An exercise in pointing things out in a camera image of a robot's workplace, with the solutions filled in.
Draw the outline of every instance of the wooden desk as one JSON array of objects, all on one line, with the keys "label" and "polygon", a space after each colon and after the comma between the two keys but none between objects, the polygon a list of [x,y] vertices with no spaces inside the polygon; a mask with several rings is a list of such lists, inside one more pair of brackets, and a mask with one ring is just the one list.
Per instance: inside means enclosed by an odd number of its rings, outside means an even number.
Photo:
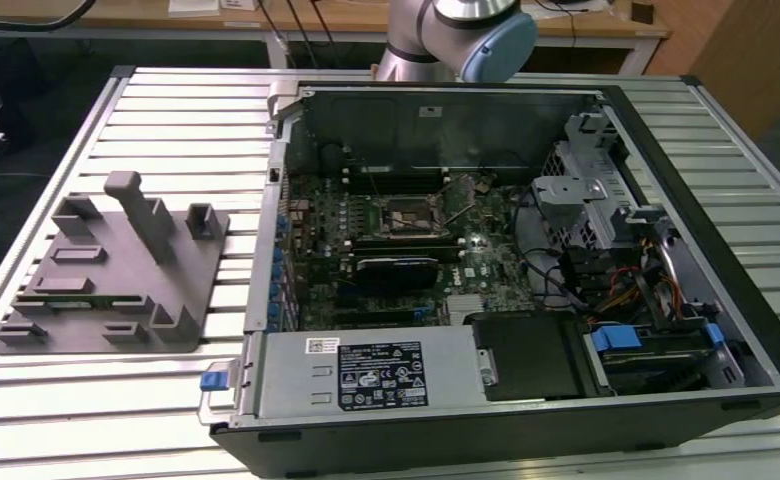
[{"label": "wooden desk", "polygon": [[[324,41],[322,25],[309,0],[293,1],[312,40],[316,38]],[[334,39],[340,42],[384,43],[388,1],[321,1],[320,9]],[[0,0],[0,19],[43,22],[66,15],[78,3],[79,0]],[[43,35],[65,38],[264,40],[272,67],[286,68],[284,50],[270,34],[270,26],[261,11],[222,9],[221,15],[216,17],[170,18],[168,4],[169,0],[100,0],[75,26]],[[639,75],[669,30],[660,22],[645,25],[625,20],[628,4],[629,0],[617,0],[616,14],[595,12],[575,16],[576,46],[631,50],[621,73]],[[273,0],[269,12],[286,39],[300,41],[302,36],[286,2]],[[539,27],[540,46],[571,47],[575,44],[569,17],[541,20]]]}]

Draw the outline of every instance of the aluminum slotted table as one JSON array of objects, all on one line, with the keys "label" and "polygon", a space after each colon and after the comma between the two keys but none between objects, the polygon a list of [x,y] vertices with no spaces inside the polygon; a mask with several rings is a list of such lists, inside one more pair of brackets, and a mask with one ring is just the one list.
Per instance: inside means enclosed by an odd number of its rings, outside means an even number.
[{"label": "aluminum slotted table", "polygon": [[[101,210],[112,170],[137,170],[170,210],[232,214],[205,341],[189,354],[0,356],[0,478],[253,478],[198,421],[200,373],[240,354],[270,136],[270,84],[366,81],[366,72],[118,68],[0,266],[0,321],[57,232],[70,193]],[[680,78],[521,75],[620,85],[780,316],[780,175],[701,86]],[[636,176],[653,201],[648,178]],[[213,395],[213,409],[233,404]],[[410,470],[364,478],[780,478],[780,417],[680,448]]]}]

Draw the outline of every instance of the motherboard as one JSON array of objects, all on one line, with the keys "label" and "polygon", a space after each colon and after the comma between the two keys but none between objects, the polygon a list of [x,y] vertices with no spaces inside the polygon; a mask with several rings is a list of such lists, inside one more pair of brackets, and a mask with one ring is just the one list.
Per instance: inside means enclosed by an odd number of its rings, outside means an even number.
[{"label": "motherboard", "polygon": [[510,231],[521,191],[488,172],[293,176],[297,329],[450,325],[460,314],[535,309]]}]

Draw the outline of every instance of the power supply label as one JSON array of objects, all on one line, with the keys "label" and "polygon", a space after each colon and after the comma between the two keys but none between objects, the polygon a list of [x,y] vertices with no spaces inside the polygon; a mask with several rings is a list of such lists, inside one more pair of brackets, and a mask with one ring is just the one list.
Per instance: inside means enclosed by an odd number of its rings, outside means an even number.
[{"label": "power supply label", "polygon": [[337,358],[346,412],[429,405],[420,342],[340,345]]}]

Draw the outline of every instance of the blue latch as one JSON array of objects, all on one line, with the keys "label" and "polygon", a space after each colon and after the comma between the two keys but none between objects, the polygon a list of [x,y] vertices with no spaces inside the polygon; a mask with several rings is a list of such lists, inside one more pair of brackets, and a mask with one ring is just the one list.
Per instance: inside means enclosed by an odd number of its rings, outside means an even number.
[{"label": "blue latch", "polygon": [[725,335],[723,335],[723,330],[716,323],[709,323],[705,325],[705,332],[708,332],[708,337],[711,337],[711,342],[715,347],[723,346],[725,343]]},{"label": "blue latch", "polygon": [[204,372],[201,374],[202,392],[221,392],[229,388],[228,372]]},{"label": "blue latch", "polygon": [[640,348],[643,341],[631,325],[608,325],[592,333],[592,343],[599,352]]}]

